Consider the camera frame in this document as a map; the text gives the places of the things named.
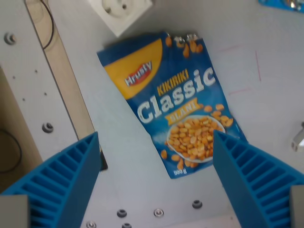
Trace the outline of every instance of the electrical outlet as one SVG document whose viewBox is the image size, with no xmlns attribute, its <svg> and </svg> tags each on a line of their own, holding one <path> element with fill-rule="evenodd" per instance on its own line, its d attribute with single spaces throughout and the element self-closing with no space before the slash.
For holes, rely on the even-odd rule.
<svg viewBox="0 0 304 228">
<path fill-rule="evenodd" d="M 153 3 L 151 0 L 88 0 L 92 8 L 106 23 L 109 29 L 119 37 Z"/>
</svg>

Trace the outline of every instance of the blue object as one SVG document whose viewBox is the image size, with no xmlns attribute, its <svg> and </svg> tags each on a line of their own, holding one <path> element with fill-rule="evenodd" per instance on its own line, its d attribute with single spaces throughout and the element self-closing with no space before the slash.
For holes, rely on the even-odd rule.
<svg viewBox="0 0 304 228">
<path fill-rule="evenodd" d="M 242 228 L 290 227 L 289 191 L 304 175 L 270 154 L 214 131 L 213 164 Z"/>
<path fill-rule="evenodd" d="M 98 134 L 46 160 L 3 192 L 28 195 L 32 228 L 79 228 L 101 170 Z"/>
<path fill-rule="evenodd" d="M 284 0 L 258 0 L 258 2 L 264 6 L 276 7 L 276 8 L 280 8 L 283 10 L 290 10 L 290 11 L 304 13 L 304 5 L 302 5 L 302 8 L 300 10 L 295 10 L 295 9 L 285 5 Z"/>
</svg>

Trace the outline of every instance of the peanut bag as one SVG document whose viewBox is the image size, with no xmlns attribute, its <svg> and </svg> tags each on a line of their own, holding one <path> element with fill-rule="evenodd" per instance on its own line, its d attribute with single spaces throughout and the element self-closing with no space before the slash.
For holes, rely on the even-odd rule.
<svg viewBox="0 0 304 228">
<path fill-rule="evenodd" d="M 142 35 L 97 55 L 150 134 L 170 178 L 212 165 L 214 130 L 246 141 L 195 34 Z"/>
</svg>

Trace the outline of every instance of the yellow label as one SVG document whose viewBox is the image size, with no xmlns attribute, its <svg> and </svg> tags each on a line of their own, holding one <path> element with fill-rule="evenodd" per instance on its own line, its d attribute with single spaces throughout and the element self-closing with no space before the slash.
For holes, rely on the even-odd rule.
<svg viewBox="0 0 304 228">
<path fill-rule="evenodd" d="M 157 73 L 162 60 L 161 41 L 158 39 L 105 67 L 126 100 L 145 88 Z"/>
<path fill-rule="evenodd" d="M 182 107 L 175 110 L 173 113 L 170 113 L 169 115 L 165 116 L 165 118 L 168 120 L 168 125 L 170 126 L 200 108 L 201 106 L 198 104 L 198 99 L 193 98 L 192 100 L 184 104 Z"/>
</svg>

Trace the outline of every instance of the gray surface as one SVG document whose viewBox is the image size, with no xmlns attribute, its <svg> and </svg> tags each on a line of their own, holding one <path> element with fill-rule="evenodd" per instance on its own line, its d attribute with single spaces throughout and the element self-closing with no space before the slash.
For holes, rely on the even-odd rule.
<svg viewBox="0 0 304 228">
<path fill-rule="evenodd" d="M 89 3 L 52 0 L 50 6 L 109 166 L 97 179 L 84 220 L 121 227 L 116 212 L 124 208 L 133 227 L 158 228 L 229 213 L 213 167 L 170 180 L 150 136 L 97 58 L 117 39 Z M 294 102 L 304 96 L 304 14 L 256 0 L 157 0 L 126 36 L 162 29 L 197 30 L 249 142 L 304 171 L 304 154 L 290 146 L 304 113 Z M 194 200 L 204 206 L 195 210 Z M 164 210 L 160 219 L 156 208 Z M 210 228 L 202 222 L 192 227 Z"/>
<path fill-rule="evenodd" d="M 294 185 L 289 194 L 291 228 L 304 227 L 304 185 Z"/>
<path fill-rule="evenodd" d="M 0 195 L 0 227 L 29 228 L 30 210 L 27 195 Z"/>
</svg>

